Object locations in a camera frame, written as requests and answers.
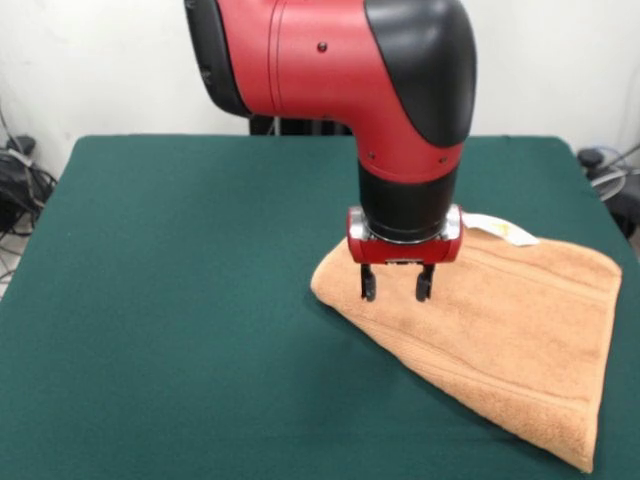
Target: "orange towel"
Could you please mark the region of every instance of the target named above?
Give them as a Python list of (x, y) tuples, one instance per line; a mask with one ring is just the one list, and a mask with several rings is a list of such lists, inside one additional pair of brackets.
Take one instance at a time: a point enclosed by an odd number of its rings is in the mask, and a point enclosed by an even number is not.
[(419, 271), (374, 267), (377, 300), (364, 302), (343, 241), (311, 288), (433, 385), (591, 472), (620, 268), (577, 245), (517, 248), (471, 230), (427, 303), (414, 297)]

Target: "towel tag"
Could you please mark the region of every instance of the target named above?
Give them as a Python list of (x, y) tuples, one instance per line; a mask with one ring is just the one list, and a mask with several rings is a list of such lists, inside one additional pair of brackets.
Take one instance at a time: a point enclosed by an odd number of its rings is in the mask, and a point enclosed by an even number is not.
[(519, 226), (490, 215), (464, 212), (462, 214), (462, 223), (467, 228), (477, 228), (496, 235), (516, 247), (529, 247), (540, 243), (540, 240)]

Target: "table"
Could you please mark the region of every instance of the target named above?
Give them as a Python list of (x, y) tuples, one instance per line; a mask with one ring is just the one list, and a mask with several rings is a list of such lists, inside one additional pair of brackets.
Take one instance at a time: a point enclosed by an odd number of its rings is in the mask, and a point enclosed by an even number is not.
[[(566, 144), (473, 138), (456, 200), (624, 268), (593, 478), (640, 467), (640, 270)], [(316, 301), (351, 138), (78, 142), (0, 304), (0, 477), (582, 478)]]

